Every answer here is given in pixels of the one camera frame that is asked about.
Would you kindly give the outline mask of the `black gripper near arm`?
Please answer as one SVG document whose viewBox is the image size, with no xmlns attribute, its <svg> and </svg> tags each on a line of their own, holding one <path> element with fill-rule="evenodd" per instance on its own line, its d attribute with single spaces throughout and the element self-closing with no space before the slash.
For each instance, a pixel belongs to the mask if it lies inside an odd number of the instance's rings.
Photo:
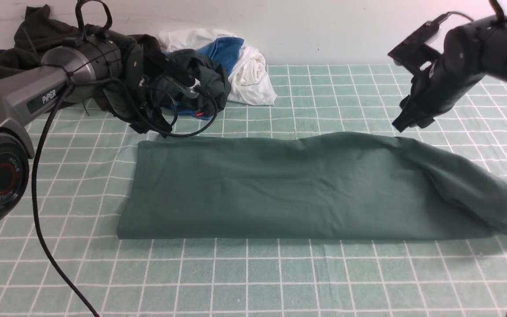
<svg viewBox="0 0 507 317">
<path fill-rule="evenodd" d="M 174 136 L 173 128 L 163 117 L 162 111 L 153 109 L 151 89 L 146 85 L 148 79 L 147 75 L 141 75 L 134 82 L 106 78 L 104 110 L 129 124 L 139 134 L 153 131 L 163 138 Z"/>
</svg>

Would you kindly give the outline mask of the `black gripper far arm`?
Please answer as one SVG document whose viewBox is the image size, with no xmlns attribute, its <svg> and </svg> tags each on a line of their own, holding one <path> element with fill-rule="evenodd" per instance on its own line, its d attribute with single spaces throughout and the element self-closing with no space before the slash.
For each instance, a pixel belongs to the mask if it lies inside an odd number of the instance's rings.
<svg viewBox="0 0 507 317">
<path fill-rule="evenodd" d="M 473 86 L 485 77 L 478 70 L 435 62 L 412 79 L 408 96 L 400 102 L 401 113 L 392 125 L 398 132 L 428 128 L 435 118 L 446 114 Z"/>
</svg>

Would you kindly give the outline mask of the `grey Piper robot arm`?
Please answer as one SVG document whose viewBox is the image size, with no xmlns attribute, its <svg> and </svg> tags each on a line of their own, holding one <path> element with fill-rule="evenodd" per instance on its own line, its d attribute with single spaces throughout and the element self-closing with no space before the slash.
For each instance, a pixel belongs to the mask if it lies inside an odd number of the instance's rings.
<svg viewBox="0 0 507 317">
<path fill-rule="evenodd" d="M 169 58 L 150 36 L 91 26 L 44 54 L 41 65 L 0 80 L 0 220 L 20 201 L 36 154 L 26 126 L 64 103 L 93 99 L 118 119 L 146 128 L 144 83 L 164 74 Z"/>
</svg>

